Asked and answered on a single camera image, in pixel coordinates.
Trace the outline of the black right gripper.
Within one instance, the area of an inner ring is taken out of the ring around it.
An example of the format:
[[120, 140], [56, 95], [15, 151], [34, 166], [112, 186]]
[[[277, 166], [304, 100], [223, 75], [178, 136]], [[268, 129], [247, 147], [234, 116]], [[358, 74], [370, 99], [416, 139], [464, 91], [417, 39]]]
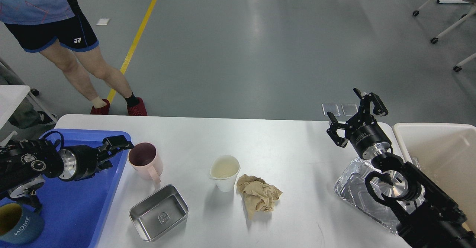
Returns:
[[[353, 91], [360, 99], [356, 113], [357, 123], [352, 125], [339, 123], [332, 112], [327, 112], [330, 119], [327, 134], [339, 147], [345, 148], [348, 141], [363, 160], [372, 160], [380, 154], [388, 152], [391, 148], [391, 140], [376, 122], [376, 116], [387, 116], [388, 109], [377, 94], [361, 92], [354, 88]], [[338, 130], [346, 132], [346, 137], [341, 137]]]

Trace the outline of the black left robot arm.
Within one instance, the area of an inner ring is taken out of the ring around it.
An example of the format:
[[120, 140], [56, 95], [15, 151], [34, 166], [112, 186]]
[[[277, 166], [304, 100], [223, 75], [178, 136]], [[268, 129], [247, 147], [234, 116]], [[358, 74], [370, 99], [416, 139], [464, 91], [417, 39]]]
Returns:
[[1, 146], [2, 199], [27, 204], [40, 213], [42, 204], [37, 190], [43, 186], [45, 177], [57, 177], [65, 182], [87, 180], [111, 168], [110, 159], [117, 153], [133, 148], [124, 135], [106, 137], [101, 146], [93, 148], [65, 146], [61, 133], [58, 140], [48, 140], [54, 133], [48, 132], [37, 140], [10, 140]]

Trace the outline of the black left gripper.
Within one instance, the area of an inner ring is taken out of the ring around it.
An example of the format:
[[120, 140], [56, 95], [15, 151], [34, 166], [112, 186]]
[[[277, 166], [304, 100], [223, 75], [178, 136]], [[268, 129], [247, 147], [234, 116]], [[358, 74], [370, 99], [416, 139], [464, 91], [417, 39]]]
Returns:
[[79, 181], [94, 177], [96, 173], [113, 167], [110, 160], [101, 160], [102, 155], [116, 155], [134, 147], [124, 135], [117, 135], [105, 137], [100, 148], [86, 145], [61, 148], [58, 154], [63, 162], [63, 171], [58, 178], [62, 181]]

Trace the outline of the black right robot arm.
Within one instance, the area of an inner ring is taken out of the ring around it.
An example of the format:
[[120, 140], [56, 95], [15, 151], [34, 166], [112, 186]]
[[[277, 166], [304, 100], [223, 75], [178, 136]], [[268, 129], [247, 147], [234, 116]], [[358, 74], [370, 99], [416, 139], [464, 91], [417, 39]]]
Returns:
[[391, 210], [396, 231], [412, 248], [474, 248], [475, 234], [463, 227], [466, 215], [456, 201], [415, 164], [396, 155], [391, 140], [375, 116], [388, 110], [374, 93], [353, 91], [360, 99], [357, 112], [344, 124], [332, 112], [327, 134], [339, 147], [350, 142], [360, 159], [373, 170], [364, 175], [372, 199]]

